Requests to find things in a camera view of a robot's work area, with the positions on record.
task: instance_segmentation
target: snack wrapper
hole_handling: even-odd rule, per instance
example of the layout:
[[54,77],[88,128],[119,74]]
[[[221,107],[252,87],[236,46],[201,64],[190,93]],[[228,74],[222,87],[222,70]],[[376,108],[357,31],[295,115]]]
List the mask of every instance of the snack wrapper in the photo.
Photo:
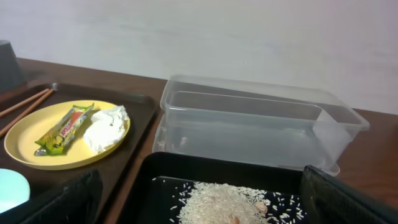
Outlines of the snack wrapper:
[[35,151],[35,156],[54,156],[63,154],[63,150],[75,138],[75,133],[87,118],[94,104],[87,107],[73,105],[72,109],[47,133],[35,143],[41,148]]

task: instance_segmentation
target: clear plastic container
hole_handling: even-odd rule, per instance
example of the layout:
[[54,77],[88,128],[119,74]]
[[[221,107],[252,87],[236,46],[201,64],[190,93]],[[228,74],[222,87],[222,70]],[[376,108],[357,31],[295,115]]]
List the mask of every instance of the clear plastic container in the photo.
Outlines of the clear plastic container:
[[338,173],[346,146],[369,123],[316,89],[173,76],[154,150]]

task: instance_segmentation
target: table surface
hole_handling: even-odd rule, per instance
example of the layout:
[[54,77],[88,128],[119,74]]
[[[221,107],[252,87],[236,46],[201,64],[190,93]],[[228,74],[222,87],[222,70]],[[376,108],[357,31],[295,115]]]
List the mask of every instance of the table surface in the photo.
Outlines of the table surface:
[[[28,83],[12,91],[1,93],[0,101],[12,97],[30,86],[41,83],[70,83],[108,90],[126,91],[150,96],[157,105],[166,80],[121,73],[73,67],[55,63],[20,59]],[[369,131],[360,132],[338,160],[341,172],[337,176],[344,183],[366,195],[398,208],[398,116],[366,110],[356,110],[371,124]],[[115,223],[129,193],[143,159],[152,153],[152,145],[162,111],[157,108],[155,120],[141,139],[138,153],[127,165],[126,175],[110,199],[104,222]]]

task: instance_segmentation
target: rice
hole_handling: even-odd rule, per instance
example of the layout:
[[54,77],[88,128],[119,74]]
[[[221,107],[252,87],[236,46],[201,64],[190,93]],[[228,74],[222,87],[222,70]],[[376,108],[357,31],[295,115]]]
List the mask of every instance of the rice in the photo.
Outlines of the rice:
[[261,190],[196,183],[188,194],[191,197],[179,214],[181,224],[229,224],[231,217],[239,219],[239,224],[268,224],[270,219],[254,206],[256,202],[267,204]]

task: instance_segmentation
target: wooden chopstick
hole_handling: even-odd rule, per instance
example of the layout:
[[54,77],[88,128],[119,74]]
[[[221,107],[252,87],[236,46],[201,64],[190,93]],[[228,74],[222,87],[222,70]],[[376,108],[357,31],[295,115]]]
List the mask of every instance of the wooden chopstick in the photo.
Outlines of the wooden chopstick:
[[22,102],[19,102],[19,103],[17,103],[16,105],[14,105],[14,106],[12,106],[12,107],[10,107],[10,108],[8,108],[8,109],[6,109],[6,110],[0,112],[0,118],[1,118],[2,116],[4,116],[4,115],[10,113],[11,111],[14,111],[14,110],[20,108],[21,106],[24,106],[25,104],[29,103],[30,101],[32,101],[32,100],[34,100],[34,99],[36,99],[36,98],[39,98],[40,96],[42,96],[44,93],[46,93],[46,92],[48,92],[48,91],[49,91],[49,89],[45,89],[45,90],[41,91],[40,93],[37,93],[37,94],[35,94],[35,95],[29,97],[28,99],[26,99],[26,100],[24,100],[24,101],[22,101]]
[[40,97],[36,102],[32,103],[24,112],[22,112],[18,117],[16,117],[14,120],[12,120],[5,128],[3,128],[0,131],[0,138],[7,133],[8,130],[10,130],[11,127],[13,127],[14,124],[16,124],[20,119],[22,119],[24,116],[28,115],[30,112],[32,112],[37,105],[41,104],[47,97],[49,97],[54,90],[49,90],[47,91],[42,97]]

